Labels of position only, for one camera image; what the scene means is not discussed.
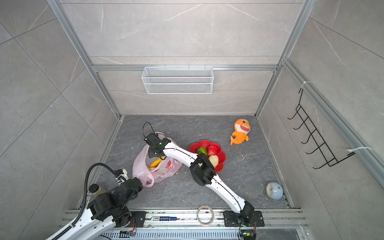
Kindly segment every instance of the white wire basket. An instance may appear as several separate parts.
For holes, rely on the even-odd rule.
[[[205,66],[156,66],[141,76],[148,94],[212,93],[214,71]]]

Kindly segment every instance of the beige fruit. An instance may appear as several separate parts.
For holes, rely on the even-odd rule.
[[[209,156],[209,161],[212,163],[212,165],[214,166],[214,167],[217,167],[217,165],[218,165],[218,156],[216,156],[216,155],[211,155],[211,156]]]

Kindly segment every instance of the plastic bag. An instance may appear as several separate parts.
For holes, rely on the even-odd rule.
[[[159,133],[160,139],[164,138],[164,135],[162,135],[162,133],[157,133]],[[139,155],[133,162],[132,167],[132,176],[134,178],[137,177],[141,181],[143,187],[152,187],[154,183],[161,182],[167,177],[174,175],[183,165],[176,159],[167,157],[162,160],[156,168],[150,169],[146,165],[146,162],[154,162],[157,158],[154,157],[149,160],[148,149],[149,146],[145,145],[143,150],[139,153]]]

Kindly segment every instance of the toy's mouth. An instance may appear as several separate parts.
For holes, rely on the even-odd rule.
[[[244,131],[247,131],[247,132],[250,130],[249,127],[246,127],[246,126],[244,126],[244,125],[240,125],[240,128],[241,128],[242,130],[244,130]]]

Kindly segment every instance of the red bowl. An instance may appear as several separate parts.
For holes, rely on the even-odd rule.
[[[203,148],[207,149],[207,147],[210,145],[216,146],[218,149],[217,154],[216,154],[216,156],[218,157],[218,165],[215,167],[215,172],[220,172],[224,168],[224,162],[225,162],[225,159],[227,157],[226,157],[225,153],[223,151],[221,151],[221,147],[219,144],[217,144],[215,142],[210,142],[208,140],[201,140],[200,142],[192,143],[191,146],[189,147],[189,151],[196,153],[196,150],[199,147],[203,147]]]

